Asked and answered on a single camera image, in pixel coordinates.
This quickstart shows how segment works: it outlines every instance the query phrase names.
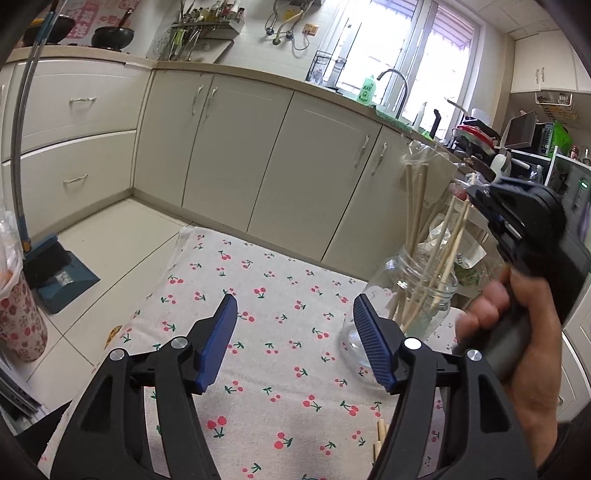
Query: drawer handle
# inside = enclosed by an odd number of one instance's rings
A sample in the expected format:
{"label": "drawer handle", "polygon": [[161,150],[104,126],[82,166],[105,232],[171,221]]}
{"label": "drawer handle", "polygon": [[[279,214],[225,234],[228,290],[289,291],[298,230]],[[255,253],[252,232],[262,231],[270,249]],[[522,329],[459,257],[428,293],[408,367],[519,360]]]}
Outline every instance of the drawer handle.
{"label": "drawer handle", "polygon": [[382,152],[380,153],[379,158],[378,158],[378,164],[375,166],[374,171],[371,173],[372,177],[375,175],[375,173],[378,171],[379,166],[382,164],[382,162],[384,160],[384,154],[386,153],[387,148],[388,148],[388,144],[384,143],[384,147],[383,147]]}
{"label": "drawer handle", "polygon": [[82,181],[82,180],[86,179],[87,177],[88,177],[88,174],[85,173],[81,177],[76,177],[75,179],[71,179],[71,180],[64,180],[64,185],[68,185],[70,183],[75,183],[77,181]]}
{"label": "drawer handle", "polygon": [[205,118],[206,118],[206,119],[207,119],[207,118],[209,118],[209,106],[211,105],[211,102],[212,102],[212,100],[213,100],[213,96],[216,94],[216,92],[217,92],[217,87],[215,87],[215,88],[212,90],[212,94],[211,94],[211,96],[209,97],[209,100],[207,101],[207,112],[205,113]]}
{"label": "drawer handle", "polygon": [[355,162],[355,166],[353,168],[359,167],[359,163],[361,162],[361,159],[363,158],[363,154],[365,153],[365,149],[368,147],[368,143],[369,143],[369,135],[367,135],[365,137],[365,142],[363,143],[363,147],[361,147],[361,152],[359,152],[359,158],[357,159],[357,162]]}
{"label": "drawer handle", "polygon": [[70,98],[70,103],[75,102],[96,102],[96,97]]}
{"label": "drawer handle", "polygon": [[195,116],[195,102],[197,102],[197,97],[199,96],[199,93],[201,93],[201,90],[203,90],[203,85],[201,85],[198,89],[197,89],[197,93],[195,94],[195,96],[193,97],[193,105],[191,106],[191,115]]}

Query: kitchen faucet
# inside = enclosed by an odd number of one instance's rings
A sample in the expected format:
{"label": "kitchen faucet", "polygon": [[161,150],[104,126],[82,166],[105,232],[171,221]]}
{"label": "kitchen faucet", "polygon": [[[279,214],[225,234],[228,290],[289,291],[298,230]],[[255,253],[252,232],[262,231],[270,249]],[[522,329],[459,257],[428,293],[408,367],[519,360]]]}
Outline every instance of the kitchen faucet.
{"label": "kitchen faucet", "polygon": [[381,80],[382,77],[384,75],[386,75],[388,72],[396,73],[400,78],[402,78],[402,81],[404,82],[404,95],[402,96],[402,102],[400,103],[400,106],[398,107],[398,112],[396,112],[396,120],[398,120],[400,118],[400,115],[402,114],[402,109],[404,108],[404,104],[406,103],[406,99],[408,96],[408,83],[407,83],[406,77],[396,69],[388,69],[388,70],[380,73],[378,75],[378,78],[376,78],[376,80]]}

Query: green bottle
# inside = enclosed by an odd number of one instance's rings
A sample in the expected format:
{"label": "green bottle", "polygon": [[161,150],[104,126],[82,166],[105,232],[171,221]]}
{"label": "green bottle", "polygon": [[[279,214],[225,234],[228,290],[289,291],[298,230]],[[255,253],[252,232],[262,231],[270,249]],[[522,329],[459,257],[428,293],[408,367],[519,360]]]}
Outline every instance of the green bottle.
{"label": "green bottle", "polygon": [[374,76],[370,76],[363,81],[363,86],[359,91],[357,96],[357,101],[364,105],[371,105],[372,100],[374,99],[375,93],[375,81]]}

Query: glass jar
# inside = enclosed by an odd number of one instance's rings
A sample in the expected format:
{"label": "glass jar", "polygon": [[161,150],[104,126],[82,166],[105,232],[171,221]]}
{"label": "glass jar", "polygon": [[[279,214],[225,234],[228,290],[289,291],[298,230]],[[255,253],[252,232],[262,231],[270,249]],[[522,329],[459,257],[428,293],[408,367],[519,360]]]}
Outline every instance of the glass jar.
{"label": "glass jar", "polygon": [[[437,261],[426,271],[428,254],[418,249],[411,258],[404,247],[388,258],[369,280],[365,293],[380,317],[392,318],[404,334],[425,341],[450,311],[457,278],[450,272],[445,283],[435,277]],[[369,368],[361,339],[353,322],[353,307],[345,313],[341,343],[360,365]]]}

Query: cherry pattern tablecloth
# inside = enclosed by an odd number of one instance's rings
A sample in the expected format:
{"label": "cherry pattern tablecloth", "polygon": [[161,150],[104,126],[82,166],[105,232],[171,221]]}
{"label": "cherry pattern tablecloth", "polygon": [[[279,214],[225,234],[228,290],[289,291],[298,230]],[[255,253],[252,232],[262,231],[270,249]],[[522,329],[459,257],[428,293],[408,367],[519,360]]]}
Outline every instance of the cherry pattern tablecloth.
{"label": "cherry pattern tablecloth", "polygon": [[[153,351],[211,316],[224,294],[239,318],[216,382],[194,396],[223,479],[362,480],[372,465],[376,421],[397,398],[355,364],[339,337],[343,315],[365,282],[205,228],[181,231],[157,288],[105,351]],[[430,338],[450,350],[453,321]],[[75,400],[40,468],[48,473]],[[155,404],[145,389],[152,463],[168,476]],[[434,469],[444,413],[436,396],[423,474]]]}

